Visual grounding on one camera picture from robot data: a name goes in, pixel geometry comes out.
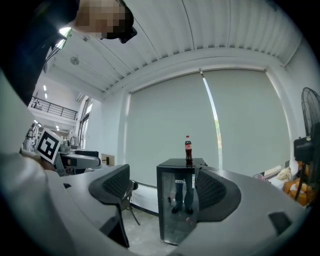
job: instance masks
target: wall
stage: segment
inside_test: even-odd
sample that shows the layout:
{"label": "wall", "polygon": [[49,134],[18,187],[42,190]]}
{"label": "wall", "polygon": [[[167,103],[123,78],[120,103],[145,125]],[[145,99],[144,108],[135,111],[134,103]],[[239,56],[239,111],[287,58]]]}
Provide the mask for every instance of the wall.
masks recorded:
{"label": "wall", "polygon": [[123,92],[118,92],[103,102],[93,100],[85,135],[85,149],[99,151],[99,155],[114,156],[118,165],[118,132],[123,101]]}
{"label": "wall", "polygon": [[85,135],[85,149],[98,151],[100,157],[103,145],[103,143],[101,143],[103,140],[102,129],[102,103],[94,99]]}
{"label": "wall", "polygon": [[305,38],[302,39],[286,70],[301,93],[304,87],[309,87],[320,94],[320,66]]}
{"label": "wall", "polygon": [[39,77],[33,96],[36,96],[37,92],[37,97],[41,100],[48,101],[74,111],[79,111],[80,102],[76,101],[79,93],[61,83],[45,77],[44,75]]}

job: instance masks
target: railing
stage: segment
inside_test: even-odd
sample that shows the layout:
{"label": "railing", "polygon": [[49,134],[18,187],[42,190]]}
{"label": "railing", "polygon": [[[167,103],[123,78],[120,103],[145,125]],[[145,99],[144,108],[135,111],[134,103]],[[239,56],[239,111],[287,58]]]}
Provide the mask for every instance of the railing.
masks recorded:
{"label": "railing", "polygon": [[33,96],[31,102],[29,103],[29,107],[72,120],[76,120],[76,116],[78,113],[77,111],[50,103],[48,101]]}

